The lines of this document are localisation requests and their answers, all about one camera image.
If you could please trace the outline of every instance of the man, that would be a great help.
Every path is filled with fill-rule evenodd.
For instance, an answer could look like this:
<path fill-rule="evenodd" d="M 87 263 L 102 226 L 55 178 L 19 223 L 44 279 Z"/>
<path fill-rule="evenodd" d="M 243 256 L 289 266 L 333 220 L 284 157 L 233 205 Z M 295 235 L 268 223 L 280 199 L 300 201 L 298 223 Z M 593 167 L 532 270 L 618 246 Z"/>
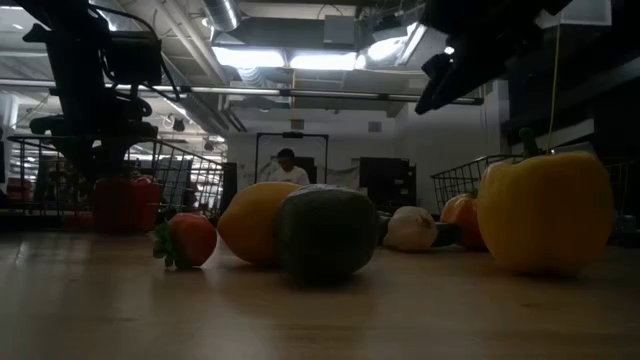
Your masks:
<path fill-rule="evenodd" d="M 278 152 L 278 164 L 280 169 L 269 176 L 269 181 L 290 182 L 298 185 L 309 185 L 309 175 L 304 169 L 295 166 L 296 155 L 291 149 L 282 149 Z"/>

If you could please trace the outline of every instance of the wire basket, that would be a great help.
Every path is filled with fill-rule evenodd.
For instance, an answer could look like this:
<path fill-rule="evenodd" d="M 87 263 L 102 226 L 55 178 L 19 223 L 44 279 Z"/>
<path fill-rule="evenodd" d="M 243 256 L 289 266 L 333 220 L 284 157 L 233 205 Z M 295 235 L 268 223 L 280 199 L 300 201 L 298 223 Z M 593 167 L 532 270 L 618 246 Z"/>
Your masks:
<path fill-rule="evenodd" d="M 484 156 L 453 169 L 431 175 L 436 191 L 438 211 L 442 211 L 449 199 L 468 193 L 473 189 L 479 189 L 482 174 L 491 164 L 520 160 L 522 160 L 522 155 L 500 154 Z"/>
<path fill-rule="evenodd" d="M 85 178 L 59 149 L 99 138 L 12 136 L 5 213 L 61 218 L 91 211 L 95 179 Z M 157 139 L 136 139 L 126 152 L 122 175 L 150 177 L 162 187 L 159 215 L 199 212 L 219 215 L 224 164 L 222 156 L 198 155 Z"/>

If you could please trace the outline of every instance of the wooden table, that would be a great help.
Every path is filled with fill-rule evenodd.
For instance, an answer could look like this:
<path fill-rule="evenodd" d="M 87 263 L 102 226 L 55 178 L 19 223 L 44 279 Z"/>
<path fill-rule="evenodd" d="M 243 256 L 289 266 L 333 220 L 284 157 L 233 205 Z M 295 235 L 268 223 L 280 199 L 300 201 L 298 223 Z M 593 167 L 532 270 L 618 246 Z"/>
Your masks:
<path fill-rule="evenodd" d="M 318 289 L 222 247 L 173 272 L 145 237 L 0 236 L 0 359 L 640 358 L 638 250 L 610 248 L 577 280 L 379 250 Z"/>

